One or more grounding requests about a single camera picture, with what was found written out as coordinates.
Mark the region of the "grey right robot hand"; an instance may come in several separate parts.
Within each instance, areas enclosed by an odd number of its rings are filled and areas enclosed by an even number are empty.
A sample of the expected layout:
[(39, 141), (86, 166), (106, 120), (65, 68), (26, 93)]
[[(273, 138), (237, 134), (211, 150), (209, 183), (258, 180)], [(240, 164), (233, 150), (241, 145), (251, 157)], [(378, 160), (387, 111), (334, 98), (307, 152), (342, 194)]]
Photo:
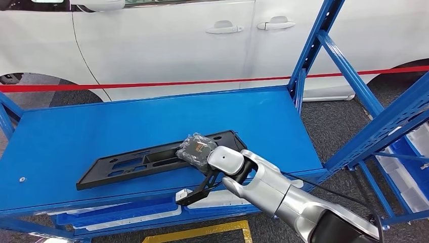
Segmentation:
[(217, 146), (212, 139), (194, 133), (179, 145), (176, 156), (206, 174), (209, 171), (208, 156)]

